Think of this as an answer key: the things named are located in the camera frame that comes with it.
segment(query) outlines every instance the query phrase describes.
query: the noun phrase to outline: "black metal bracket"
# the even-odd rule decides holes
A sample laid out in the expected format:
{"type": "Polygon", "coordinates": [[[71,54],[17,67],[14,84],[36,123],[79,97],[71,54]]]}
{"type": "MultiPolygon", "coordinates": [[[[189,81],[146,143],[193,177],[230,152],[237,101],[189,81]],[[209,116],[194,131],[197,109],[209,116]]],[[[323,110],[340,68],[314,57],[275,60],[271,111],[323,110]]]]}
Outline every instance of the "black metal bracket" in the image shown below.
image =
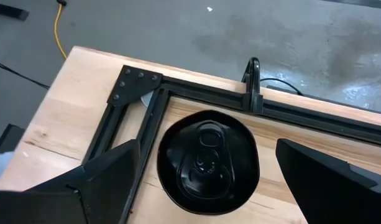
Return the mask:
{"type": "Polygon", "coordinates": [[[161,73],[151,72],[130,66],[123,66],[114,84],[108,103],[124,106],[133,103],[146,93],[156,89],[161,82],[161,73]]]}
{"type": "Polygon", "coordinates": [[[252,114],[261,114],[263,110],[264,97],[259,94],[260,91],[260,67],[259,60],[252,57],[247,65],[241,82],[246,83],[246,93],[244,94],[244,103],[247,105],[245,111],[252,114]]]}

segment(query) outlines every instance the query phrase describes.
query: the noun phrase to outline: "wooden board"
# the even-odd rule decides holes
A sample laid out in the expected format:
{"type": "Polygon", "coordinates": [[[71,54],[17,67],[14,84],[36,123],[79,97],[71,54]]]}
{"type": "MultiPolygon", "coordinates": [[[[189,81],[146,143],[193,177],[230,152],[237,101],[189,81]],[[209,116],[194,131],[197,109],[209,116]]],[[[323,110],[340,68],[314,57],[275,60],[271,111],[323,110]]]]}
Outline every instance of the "wooden board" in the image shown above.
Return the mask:
{"type": "MultiPolygon", "coordinates": [[[[131,125],[119,131],[116,144],[136,136],[145,108],[130,108],[131,125]]],[[[278,138],[287,138],[381,174],[381,147],[310,131],[275,121],[251,117],[222,108],[172,98],[160,126],[153,151],[136,198],[130,224],[138,223],[306,223],[288,188],[275,157],[278,138]],[[250,200],[234,212],[220,216],[188,213],[175,205],[158,179],[156,157],[164,132],[175,122],[201,110],[218,110],[237,118],[254,134],[260,162],[260,180],[250,200]]]]}
{"type": "MultiPolygon", "coordinates": [[[[106,99],[124,64],[240,93],[245,89],[243,83],[233,80],[75,47],[29,124],[7,170],[0,178],[0,189],[25,190],[81,163],[106,107],[106,99]]],[[[381,125],[381,114],[265,88],[261,88],[261,92],[268,100],[381,125]]],[[[205,109],[211,107],[186,100],[171,101],[130,223],[303,222],[302,214],[278,169],[274,156],[277,138],[298,141],[381,174],[379,147],[218,108],[217,110],[239,119],[254,133],[258,144],[261,180],[251,200],[241,209],[220,217],[192,215],[174,205],[161,190],[161,185],[156,179],[154,158],[158,142],[170,125],[184,116],[205,109]]],[[[136,137],[145,111],[146,108],[140,102],[130,106],[114,145],[136,137]]]]}

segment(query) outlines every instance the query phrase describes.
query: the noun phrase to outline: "gray floor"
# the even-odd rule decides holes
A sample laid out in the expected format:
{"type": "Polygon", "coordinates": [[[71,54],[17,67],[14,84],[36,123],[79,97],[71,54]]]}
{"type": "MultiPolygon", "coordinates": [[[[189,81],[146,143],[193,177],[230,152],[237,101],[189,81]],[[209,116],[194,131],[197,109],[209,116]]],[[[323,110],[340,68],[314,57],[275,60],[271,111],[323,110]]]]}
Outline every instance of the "gray floor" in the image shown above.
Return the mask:
{"type": "MultiPolygon", "coordinates": [[[[0,2],[30,11],[24,22],[0,16],[0,61],[50,85],[63,64],[53,39],[56,1],[0,2]]],[[[68,0],[59,34],[67,51],[81,45],[233,80],[256,56],[263,77],[381,111],[381,9],[319,0],[68,0]]],[[[0,135],[7,123],[25,128],[45,93],[0,70],[0,135]]]]}

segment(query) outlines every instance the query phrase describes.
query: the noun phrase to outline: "black can top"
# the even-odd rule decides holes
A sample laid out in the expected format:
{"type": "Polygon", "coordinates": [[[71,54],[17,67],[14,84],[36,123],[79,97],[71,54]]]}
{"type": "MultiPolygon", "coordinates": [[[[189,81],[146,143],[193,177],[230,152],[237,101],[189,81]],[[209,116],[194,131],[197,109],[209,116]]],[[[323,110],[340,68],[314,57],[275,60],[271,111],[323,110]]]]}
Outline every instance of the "black can top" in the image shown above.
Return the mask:
{"type": "Polygon", "coordinates": [[[197,214],[220,215],[243,205],[259,181],[252,133],[235,118],[201,111],[165,133],[157,172],[168,196],[197,214]]]}

